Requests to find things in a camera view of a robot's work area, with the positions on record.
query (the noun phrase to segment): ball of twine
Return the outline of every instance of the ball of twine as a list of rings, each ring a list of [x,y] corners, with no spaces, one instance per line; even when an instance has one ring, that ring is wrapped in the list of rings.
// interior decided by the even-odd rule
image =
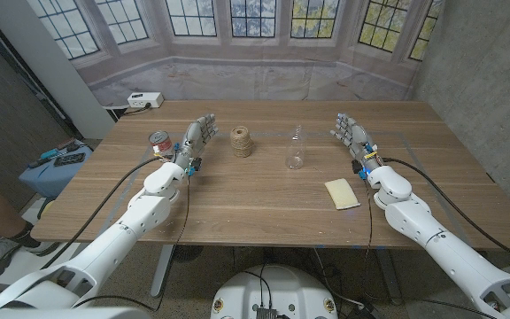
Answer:
[[[231,148],[234,149],[234,155],[237,157],[248,157],[251,155],[253,141],[246,127],[232,129],[229,136],[231,137]]]

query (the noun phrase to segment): robot finger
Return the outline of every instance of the robot finger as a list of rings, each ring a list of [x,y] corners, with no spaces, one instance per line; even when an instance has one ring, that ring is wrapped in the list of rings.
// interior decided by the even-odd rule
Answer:
[[[335,138],[339,139],[340,141],[342,141],[342,143],[344,143],[345,146],[347,147],[350,147],[350,145],[352,144],[352,140],[350,138],[348,138],[347,136],[344,135],[344,133],[341,133],[339,131],[335,131],[335,130],[330,130],[329,133],[331,135],[333,135]]]

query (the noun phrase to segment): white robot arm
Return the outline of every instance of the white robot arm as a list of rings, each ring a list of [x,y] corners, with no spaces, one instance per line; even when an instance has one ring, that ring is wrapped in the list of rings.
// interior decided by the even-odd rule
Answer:
[[[495,318],[510,319],[510,274],[496,268],[461,241],[431,214],[412,192],[412,185],[377,155],[371,136],[352,118],[338,114],[337,131],[330,131],[350,149],[373,189],[375,203],[389,225],[424,248],[467,295],[475,307]]]
[[[217,132],[213,114],[190,124],[173,162],[147,176],[127,211],[108,230],[73,259],[33,272],[9,286],[0,293],[0,309],[70,308],[96,296],[137,240],[168,217],[179,195],[176,184],[199,169],[197,157]]]

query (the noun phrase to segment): white power strip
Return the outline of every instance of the white power strip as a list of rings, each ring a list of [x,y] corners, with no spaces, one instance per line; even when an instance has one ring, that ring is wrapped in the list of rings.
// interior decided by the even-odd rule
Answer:
[[[160,92],[134,92],[127,98],[130,107],[143,108],[147,103],[151,103],[151,107],[160,107],[163,104],[163,95]]]

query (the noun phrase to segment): window pane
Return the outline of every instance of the window pane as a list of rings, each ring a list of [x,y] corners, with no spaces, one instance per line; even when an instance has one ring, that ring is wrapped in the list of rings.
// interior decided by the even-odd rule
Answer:
[[[78,36],[78,41],[80,41],[81,46],[84,48],[86,52],[94,52],[97,51],[96,43],[89,32],[83,33]]]
[[[424,24],[422,25],[421,33],[418,35],[421,39],[428,40],[430,38],[430,34],[432,33],[432,29],[436,24],[436,19],[432,19],[427,17],[424,20]]]
[[[385,42],[386,35],[387,35],[386,29],[376,27],[375,31],[373,33],[373,39],[371,40],[371,45],[373,45],[377,48],[382,48],[383,43]]]
[[[125,15],[125,11],[123,10],[123,6],[121,6],[120,2],[111,2],[108,4],[112,9],[113,16],[117,22],[125,22],[128,20],[128,17]]]
[[[73,0],[55,0],[62,11],[78,9]]]
[[[125,36],[121,32],[120,26],[117,24],[110,26],[110,31],[112,31],[113,39],[115,39],[116,43],[125,43]]]
[[[379,15],[379,20],[377,20],[377,26],[389,28],[390,18],[393,16],[395,9],[384,6],[381,9],[381,14]]]
[[[185,16],[198,16],[196,0],[182,0],[182,6],[184,7]]]
[[[82,32],[88,31],[88,27],[84,22],[84,19],[81,18],[79,11],[71,11],[64,14],[66,19],[70,23],[70,27],[76,34],[80,34]]]
[[[241,6],[241,1],[234,0]],[[213,18],[212,0],[166,0],[169,16],[173,24],[174,35],[216,36],[216,24]],[[239,9],[233,7],[232,13]]]
[[[246,19],[244,18],[232,18],[232,29],[233,36],[247,36],[247,26],[245,26]]]
[[[293,0],[290,37],[330,38],[336,24],[338,0]]]
[[[123,4],[123,9],[125,9],[125,13],[129,19],[133,20],[141,18],[134,0],[122,0],[121,4]]]
[[[200,18],[186,17],[186,24],[188,25],[188,32],[190,35],[202,35],[202,28],[200,27]]]
[[[120,23],[120,28],[121,32],[123,32],[123,35],[128,41],[133,41],[137,39],[135,33],[133,32],[133,28],[131,27],[131,24],[129,24],[129,22]]]
[[[56,10],[54,10],[54,5],[50,3],[50,0],[41,0],[41,4],[46,14],[56,13]]]
[[[168,11],[171,16],[184,15],[181,0],[166,0],[166,5],[168,6]]]
[[[261,36],[274,37],[274,19],[261,20]]]
[[[429,17],[438,18],[440,14],[440,8],[442,7],[442,0],[433,0],[430,5]]]
[[[72,54],[72,58],[81,57],[86,54],[75,36],[65,38],[64,43],[68,47],[70,54]]]
[[[262,0],[261,1],[261,17],[274,18],[276,2],[275,0]]]
[[[424,18],[422,23],[421,31],[419,32],[414,47],[411,51],[410,58],[414,58],[422,61],[424,58],[424,51],[428,47],[430,36],[436,25],[438,14],[440,13],[440,7],[442,6],[442,0],[432,0],[430,4],[427,16]]]
[[[230,0],[229,2],[232,8],[234,37],[274,37],[275,0],[247,0],[246,2]],[[247,11],[247,19],[239,18],[245,16],[245,12],[241,12],[241,10]]]
[[[416,43],[414,44],[413,52],[411,53],[411,58],[416,58],[420,61],[424,58],[424,51],[426,50],[426,47],[428,46],[429,42],[424,41],[422,39],[416,40]]]
[[[231,0],[231,16],[244,17],[245,16],[245,0]]]
[[[375,31],[375,27],[372,25],[363,25],[363,30],[361,30],[361,37],[359,41],[365,44],[371,44],[371,39],[373,38],[373,32]]]
[[[395,50],[395,46],[397,45],[398,40],[398,32],[389,31],[387,33],[387,38],[385,39],[385,44],[382,46],[387,51]]]
[[[325,0],[324,10],[322,11],[322,18],[333,19],[336,17],[337,0]]]
[[[74,34],[74,31],[68,26],[64,14],[50,16],[50,21],[57,29],[60,36],[65,37]]]
[[[306,11],[307,10],[308,10],[308,0],[294,0],[294,5],[292,6],[292,18],[306,19]]]
[[[183,17],[172,17],[175,35],[188,35],[188,27],[186,27],[186,20]]]
[[[398,0],[397,7],[399,9],[408,10],[408,7],[411,5],[411,0]]]
[[[375,24],[377,23],[377,17],[379,17],[379,12],[381,12],[381,6],[379,4],[371,3],[369,8],[367,9],[367,16],[365,17],[365,22]]]
[[[256,18],[261,16],[261,3],[259,0],[247,0],[247,17]]]
[[[107,4],[100,4],[99,11],[102,12],[102,15],[104,16],[105,22],[109,24],[115,23],[115,18],[113,17],[113,13],[110,10],[110,6]]]
[[[410,0],[369,2],[359,42],[393,52],[406,20]]]
[[[28,3],[68,59],[99,50],[73,0],[28,0]]]
[[[322,0],[310,0],[308,2],[307,18],[319,19],[322,15]]]
[[[293,19],[292,20],[292,30],[290,31],[290,37],[305,36],[305,23],[306,23],[306,19]]]
[[[318,37],[319,19],[308,19],[306,21],[305,37]]]
[[[331,37],[334,31],[334,21],[332,19],[324,19],[320,24],[318,37]]]
[[[393,20],[390,22],[390,29],[400,32],[400,30],[403,29],[403,25],[405,25],[405,17],[406,12],[402,10],[395,10]]]
[[[135,0],[94,0],[117,44],[149,37]]]
[[[144,39],[147,37],[147,32],[145,31],[143,23],[141,22],[140,19],[131,21],[131,27],[133,28],[133,31],[135,32],[137,39]]]
[[[203,17],[213,17],[212,0],[197,0],[199,13]]]
[[[260,19],[247,19],[247,36],[261,36],[260,28]]]
[[[202,35],[216,35],[216,24],[213,18],[200,18],[200,23],[204,32]]]

